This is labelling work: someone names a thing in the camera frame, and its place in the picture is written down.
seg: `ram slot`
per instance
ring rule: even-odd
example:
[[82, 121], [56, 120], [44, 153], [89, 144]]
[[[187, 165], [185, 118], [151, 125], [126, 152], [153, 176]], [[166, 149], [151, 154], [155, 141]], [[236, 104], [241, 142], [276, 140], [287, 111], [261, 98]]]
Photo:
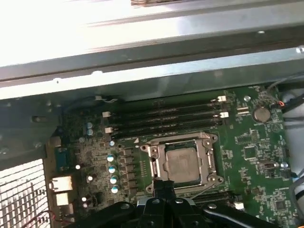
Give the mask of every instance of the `ram slot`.
[[146, 111], [136, 111], [132, 113], [121, 113], [121, 114], [111, 114], [109, 121], [110, 122], [125, 122], [138, 119], [149, 119], [154, 117], [163, 117], [168, 115], [176, 114], [187, 114], [197, 111], [211, 112], [214, 110], [222, 110], [221, 105], [216, 104], [198, 104], [198, 105], [186, 105], [186, 106], [177, 106], [171, 108], [154, 108], [152, 110]]
[[136, 121], [126, 121], [121, 124], [114, 124], [115, 129], [125, 130], [125, 129], [133, 129], [133, 128], [142, 128], [142, 127], [154, 127], [158, 125], [165, 124], [174, 124], [184, 121], [193, 121], [193, 120], [204, 120], [204, 119], [212, 119], [212, 118], [221, 118], [220, 111], [213, 112], [201, 112], [201, 113], [190, 113], [190, 114], [179, 114], [179, 115], [168, 115], [162, 116], [153, 119], [147, 120], [136, 120]]
[[112, 137], [115, 139], [139, 137], [145, 135], [162, 134], [169, 132], [176, 132], [180, 130], [210, 128], [213, 126], [226, 124], [224, 119], [214, 118], [210, 120], [196, 120], [183, 123], [175, 123], [169, 125], [159, 125], [157, 127], [147, 127], [139, 129], [129, 129], [125, 131], [115, 131], [113, 129]]
[[[220, 103], [225, 102], [225, 101], [226, 101], [226, 96], [218, 96], [218, 97], [216, 97], [214, 99], [210, 99], [210, 100], [187, 101], [186, 103], [178, 103], [178, 104], [177, 103], [168, 104], [168, 103], [160, 100], [160, 101], [154, 103], [156, 105], [151, 105], [149, 107], [147, 107], [147, 106], [139, 107], [137, 105], [139, 102], [135, 101], [135, 102], [126, 103], [125, 107], [122, 106], [122, 108], [123, 109], [125, 108], [125, 110], [122, 111], [121, 113], [118, 112], [116, 114], [123, 115], [123, 114], [133, 114], [133, 113], [141, 112], [141, 111], [148, 112], [148, 111], [154, 111], [156, 108], [181, 108], [181, 107], [185, 107], [185, 106], [196, 106], [196, 105], [214, 106], [214, 105], [220, 105]], [[133, 103], [136, 104], [136, 110], [129, 109], [129, 107], [132, 106]]]

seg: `red wire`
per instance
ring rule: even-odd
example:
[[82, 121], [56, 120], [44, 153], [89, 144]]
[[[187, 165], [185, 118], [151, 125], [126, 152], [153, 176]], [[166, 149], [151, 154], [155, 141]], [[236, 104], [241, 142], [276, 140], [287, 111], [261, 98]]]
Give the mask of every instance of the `red wire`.
[[284, 106], [285, 106], [285, 104], [284, 104], [283, 101], [279, 101], [278, 104], [279, 104], [281, 107], [284, 107]]
[[40, 215], [42, 215], [43, 213], [49, 213], [50, 217], [53, 221], [56, 222], [63, 222], [63, 223], [67, 223], [67, 224], [71, 224], [73, 222], [70, 221], [66, 221], [66, 220], [60, 220], [60, 219], [56, 219], [56, 215], [53, 211], [51, 210], [44, 210], [42, 212], [40, 212], [39, 214], [37, 214], [35, 217], [33, 217], [30, 221], [28, 221], [26, 224], [24, 224], [21, 228], [27, 228], [27, 226], [32, 223], [33, 221], [37, 221], [37, 219], [39, 218]]

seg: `motherboard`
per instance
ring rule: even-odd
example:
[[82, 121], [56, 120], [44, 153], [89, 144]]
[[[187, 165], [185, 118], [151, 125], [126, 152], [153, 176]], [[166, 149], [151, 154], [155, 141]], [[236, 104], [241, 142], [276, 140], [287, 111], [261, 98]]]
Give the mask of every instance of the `motherboard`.
[[58, 171], [78, 175], [80, 217], [172, 180], [197, 206], [221, 202], [295, 227], [281, 109], [263, 86], [117, 101], [65, 113]]

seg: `cpu socket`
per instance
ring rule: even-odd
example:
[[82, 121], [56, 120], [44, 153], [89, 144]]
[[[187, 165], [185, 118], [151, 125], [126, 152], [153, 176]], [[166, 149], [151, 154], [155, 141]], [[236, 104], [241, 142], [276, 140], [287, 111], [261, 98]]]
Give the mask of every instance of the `cpu socket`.
[[[156, 138], [141, 146], [150, 156], [154, 178], [174, 181], [177, 194], [203, 191], [221, 184], [217, 175], [212, 144], [218, 140], [214, 134], [200, 132]], [[146, 187], [153, 192], [152, 184]]]

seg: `green circuit board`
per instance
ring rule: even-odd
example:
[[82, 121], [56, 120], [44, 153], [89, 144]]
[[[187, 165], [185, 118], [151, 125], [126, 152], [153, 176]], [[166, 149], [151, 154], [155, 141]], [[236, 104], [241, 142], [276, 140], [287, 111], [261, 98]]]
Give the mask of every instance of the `green circuit board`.
[[[247, 213], [285, 228], [295, 227], [293, 213], [296, 210], [288, 195], [292, 180], [283, 116], [279, 108], [270, 107], [273, 99], [261, 93], [262, 89], [262, 86], [241, 87], [125, 104], [113, 103], [64, 115], [63, 146], [71, 151], [73, 161], [86, 164], [84, 173], [88, 173], [88, 170], [98, 173], [97, 180], [91, 184], [79, 184], [79, 197], [92, 191], [102, 192], [103, 202], [93, 207], [100, 209], [116, 201], [132, 202], [150, 195], [146, 188], [153, 179], [151, 157], [140, 147], [160, 137], [205, 132], [217, 136], [212, 145], [214, 160], [217, 175], [224, 181], [204, 194], [232, 191], [241, 196]], [[111, 137], [105, 131], [110, 122], [102, 116], [103, 112], [157, 110], [163, 106], [199, 103], [201, 100], [212, 100], [221, 96], [225, 97], [224, 109], [228, 113], [224, 124], [206, 127], [184, 125], [172, 132], [117, 138], [115, 135]], [[267, 121], [257, 121], [253, 116], [258, 107], [269, 111], [270, 117]], [[258, 114], [258, 118], [262, 120], [268, 115], [264, 110], [260, 110]], [[93, 124], [94, 134], [90, 136], [86, 133], [88, 122]], [[127, 175], [126, 151], [132, 153], [132, 186]], [[106, 160], [109, 154], [115, 156], [113, 162]], [[74, 166], [75, 162], [70, 164], [71, 169]], [[116, 167], [115, 174], [107, 171], [110, 166]], [[120, 191], [115, 195], [110, 191], [113, 185], [109, 182], [113, 175], [120, 180]], [[195, 194], [197, 192], [185, 191], [179, 196], [191, 197]]]

